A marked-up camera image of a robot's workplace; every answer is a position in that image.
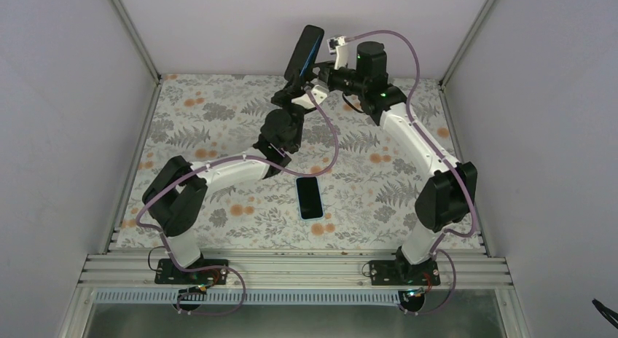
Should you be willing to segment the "black phone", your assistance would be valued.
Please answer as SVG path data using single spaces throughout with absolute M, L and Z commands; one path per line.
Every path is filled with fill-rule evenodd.
M 284 72 L 286 81 L 293 80 L 295 75 L 300 79 L 309 79 L 323 38 L 324 29 L 315 25 L 306 25 L 303 28 Z

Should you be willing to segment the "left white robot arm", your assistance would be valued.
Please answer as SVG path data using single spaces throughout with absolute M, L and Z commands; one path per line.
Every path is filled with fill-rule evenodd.
M 288 86 L 273 96 L 279 109 L 265 117 L 257 142 L 244 152 L 213 162 L 189 162 L 182 156 L 166 162 L 143 193 L 144 208 L 136 221 L 141 226 L 145 213 L 154 219 L 147 228 L 158 232 L 181 281 L 194 283 L 203 273 L 192 227 L 207 194 L 288 172 L 291 155 L 301 147 L 305 115 L 319 110 L 327 96 L 321 85 Z

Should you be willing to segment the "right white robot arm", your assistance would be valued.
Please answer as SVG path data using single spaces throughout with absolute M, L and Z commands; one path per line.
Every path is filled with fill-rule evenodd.
M 470 237 L 477 230 L 477 169 L 449 154 L 413 113 L 411 95 L 389 82 L 383 44 L 358 44 L 356 67 L 349 68 L 348 41 L 344 36 L 329 39 L 329 53 L 335 59 L 320 67 L 319 79 L 331 91 L 356 96 L 360 112 L 401 146 L 424 181 L 414 207 L 419 224 L 398 247 L 394 259 L 369 263 L 372 284 L 403 286 L 429 280 L 437 270 L 439 244 L 445 235 L 456 234 L 452 225 L 471 216 L 471 229 L 460 236 Z

